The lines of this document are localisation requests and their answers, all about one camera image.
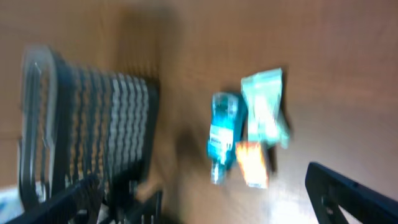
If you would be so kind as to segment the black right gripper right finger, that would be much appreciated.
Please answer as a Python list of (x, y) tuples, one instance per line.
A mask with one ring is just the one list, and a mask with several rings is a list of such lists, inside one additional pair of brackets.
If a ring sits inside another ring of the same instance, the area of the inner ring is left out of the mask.
[(305, 187), (319, 223), (397, 223), (397, 201), (317, 162), (308, 164)]

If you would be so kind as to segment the small orange snack packet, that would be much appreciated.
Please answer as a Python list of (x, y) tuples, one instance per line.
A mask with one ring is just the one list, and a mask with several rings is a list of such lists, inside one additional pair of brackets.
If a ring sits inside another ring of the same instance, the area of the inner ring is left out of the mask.
[(237, 142), (236, 158), (247, 186), (259, 189), (268, 188), (267, 159), (260, 142)]

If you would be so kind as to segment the pale teal snack packet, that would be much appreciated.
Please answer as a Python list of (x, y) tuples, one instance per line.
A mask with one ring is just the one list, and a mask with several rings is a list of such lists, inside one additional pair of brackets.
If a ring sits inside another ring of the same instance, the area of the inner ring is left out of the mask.
[(290, 128), (282, 113), (282, 69), (275, 68), (241, 79), (241, 93), (248, 108), (248, 140), (287, 149)]

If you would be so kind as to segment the teal mouthwash bottle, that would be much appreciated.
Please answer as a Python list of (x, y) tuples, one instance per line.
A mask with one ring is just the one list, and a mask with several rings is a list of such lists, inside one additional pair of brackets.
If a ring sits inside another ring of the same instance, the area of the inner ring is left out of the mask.
[(236, 143), (242, 139), (247, 107), (241, 94), (217, 92), (211, 101), (211, 124), (206, 153), (211, 182), (220, 185), (236, 162)]

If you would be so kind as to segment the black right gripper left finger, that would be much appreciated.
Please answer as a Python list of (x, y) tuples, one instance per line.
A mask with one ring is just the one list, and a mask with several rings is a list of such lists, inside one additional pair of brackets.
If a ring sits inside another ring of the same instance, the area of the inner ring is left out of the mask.
[(103, 199), (100, 180), (89, 175), (8, 224), (91, 223), (98, 221)]

